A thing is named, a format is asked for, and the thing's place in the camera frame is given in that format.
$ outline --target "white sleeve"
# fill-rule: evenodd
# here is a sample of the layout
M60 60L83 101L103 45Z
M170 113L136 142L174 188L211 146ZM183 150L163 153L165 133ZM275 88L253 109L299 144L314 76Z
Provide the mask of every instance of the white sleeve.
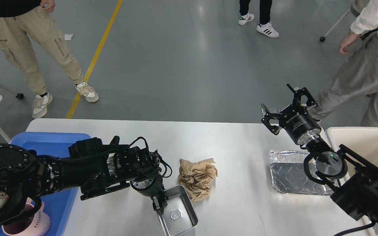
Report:
M366 30L373 30L378 27L378 0L370 0L368 5L361 11L361 14L351 24L351 31L362 34Z

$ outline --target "black robotic arm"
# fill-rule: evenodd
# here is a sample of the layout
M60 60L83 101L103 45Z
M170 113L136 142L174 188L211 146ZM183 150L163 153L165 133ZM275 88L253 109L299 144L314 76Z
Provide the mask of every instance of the black robotic arm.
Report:
M358 221L364 215L368 216L372 224L352 230L346 230L337 236L362 230L378 223L378 167L356 154L345 145L335 152L319 135L321 127L309 115L308 109L316 106L316 102L306 88L292 88L294 93L293 103L280 113L271 113L262 104L265 110L262 123L275 135L281 128L285 129L296 145L306 149L310 154L304 160L304 171L309 179L328 185L334 193L331 199L349 216ZM306 103L301 102L302 96L306 96ZM278 125L271 124L276 120ZM317 172L320 178L314 178L309 170L309 162L315 160ZM353 164L355 174L344 184L335 186L334 180L343 178L347 173L346 161Z
M144 140L145 148L132 147ZM70 157L36 155L34 150L0 144L0 192L9 200L0 209L0 224L8 225L34 215L41 206L41 196L80 187L81 200L97 197L132 186L153 200L155 211L167 205L162 178L167 167L158 151L148 150L139 137L129 145L120 145L115 136L109 145L101 139L78 141L69 147ZM27 198L35 207L22 212Z

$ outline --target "person's hand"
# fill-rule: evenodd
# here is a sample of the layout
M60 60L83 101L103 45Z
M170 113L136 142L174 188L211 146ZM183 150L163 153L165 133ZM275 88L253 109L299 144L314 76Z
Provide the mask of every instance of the person's hand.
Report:
M47 13L53 12L55 8L55 1L54 0L42 0L40 1L40 7L46 11Z
M347 46L352 45L354 42L356 42L360 38L359 34L355 33L348 33L339 44L339 52L342 54L349 54L349 51L347 49Z

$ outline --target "gray floor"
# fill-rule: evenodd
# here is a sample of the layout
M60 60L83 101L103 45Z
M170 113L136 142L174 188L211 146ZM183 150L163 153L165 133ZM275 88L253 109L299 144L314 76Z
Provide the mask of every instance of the gray floor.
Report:
M100 100L81 98L73 118L258 123L261 103L284 107L292 101L285 84L316 95L336 73L347 58L338 43L354 17L326 42L318 39L351 2L275 0L271 18L280 37L271 39L255 30L259 0L250 3L254 22L243 26L237 24L237 0L124 0L89 79ZM52 15L63 33L75 34L68 45L85 73L117 1L56 4ZM74 85L33 46L54 95L45 117L65 118ZM0 89L0 125L12 137L32 120L33 94L2 52L0 82L26 96L17 100ZM367 103L362 98L341 106L322 126L360 125Z

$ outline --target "white sneaker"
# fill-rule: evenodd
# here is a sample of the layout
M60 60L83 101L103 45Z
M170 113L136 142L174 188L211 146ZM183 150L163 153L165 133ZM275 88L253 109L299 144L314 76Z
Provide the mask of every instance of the white sneaker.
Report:
M239 25L244 25L249 21L253 21L255 15L247 13L247 15L241 15L239 18Z
M88 86L88 84L84 81L81 84L75 87L80 95L85 97L85 100L89 103L94 103L99 100L99 95L96 93L94 88Z
M258 24L258 26L256 27L256 30L259 33L263 33L264 35L271 38L279 37L279 33L272 27L272 23L270 21L268 24L265 24L265 25Z
M50 93L43 97L36 94L36 98L33 101L33 113L31 114L31 117L33 117L33 119L37 119L45 116L48 112L48 105L52 100L53 96Z

